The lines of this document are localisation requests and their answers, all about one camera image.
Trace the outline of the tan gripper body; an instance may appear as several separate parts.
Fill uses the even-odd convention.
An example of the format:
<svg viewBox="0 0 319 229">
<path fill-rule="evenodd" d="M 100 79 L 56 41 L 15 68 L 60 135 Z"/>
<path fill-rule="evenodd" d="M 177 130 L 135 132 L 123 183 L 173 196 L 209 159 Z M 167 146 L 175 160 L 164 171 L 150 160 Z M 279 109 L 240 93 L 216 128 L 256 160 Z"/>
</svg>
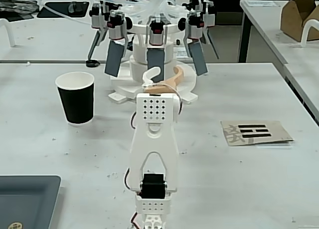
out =
<svg viewBox="0 0 319 229">
<path fill-rule="evenodd" d="M 164 94 L 164 93 L 175 93 L 175 89 L 166 85 L 155 85 L 144 89 L 144 93 L 149 94 Z"/>
</svg>

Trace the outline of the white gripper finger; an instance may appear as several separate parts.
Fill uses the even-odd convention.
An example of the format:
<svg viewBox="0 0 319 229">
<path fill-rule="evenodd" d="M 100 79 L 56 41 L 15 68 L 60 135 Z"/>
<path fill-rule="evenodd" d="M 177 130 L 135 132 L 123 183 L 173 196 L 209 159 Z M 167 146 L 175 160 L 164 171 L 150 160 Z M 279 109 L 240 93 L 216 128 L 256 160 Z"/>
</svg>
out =
<svg viewBox="0 0 319 229">
<path fill-rule="evenodd" d="M 153 86 L 154 85 L 154 82 L 153 82 L 153 78 L 158 76 L 161 72 L 161 69 L 160 67 L 152 67 L 150 68 L 149 70 L 147 70 L 146 72 L 143 73 L 143 77 L 142 77 L 142 80 L 143 80 L 143 84 L 142 86 L 143 87 L 150 87 L 150 86 Z"/>
</svg>

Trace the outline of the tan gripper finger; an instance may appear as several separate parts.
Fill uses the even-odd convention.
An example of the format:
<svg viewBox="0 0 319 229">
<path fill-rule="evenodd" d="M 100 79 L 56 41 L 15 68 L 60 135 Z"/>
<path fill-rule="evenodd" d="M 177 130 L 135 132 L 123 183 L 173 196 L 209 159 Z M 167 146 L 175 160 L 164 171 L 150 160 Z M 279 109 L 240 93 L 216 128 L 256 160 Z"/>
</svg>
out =
<svg viewBox="0 0 319 229">
<path fill-rule="evenodd" d="M 177 87 L 184 79 L 184 71 L 181 67 L 175 66 L 173 68 L 174 76 L 168 78 L 160 83 L 170 85 L 171 87 Z"/>
</svg>

